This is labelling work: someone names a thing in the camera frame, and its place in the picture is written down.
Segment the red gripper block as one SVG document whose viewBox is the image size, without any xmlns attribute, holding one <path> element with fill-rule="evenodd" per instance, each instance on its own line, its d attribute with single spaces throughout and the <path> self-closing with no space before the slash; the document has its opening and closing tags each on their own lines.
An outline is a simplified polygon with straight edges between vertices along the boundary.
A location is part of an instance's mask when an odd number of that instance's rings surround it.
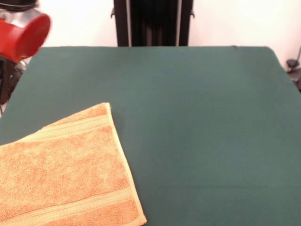
<svg viewBox="0 0 301 226">
<path fill-rule="evenodd" d="M 34 56 L 49 34 L 50 17 L 38 14 L 24 25 L 0 20 L 0 103 L 10 98 L 11 81 L 16 63 Z"/>
</svg>

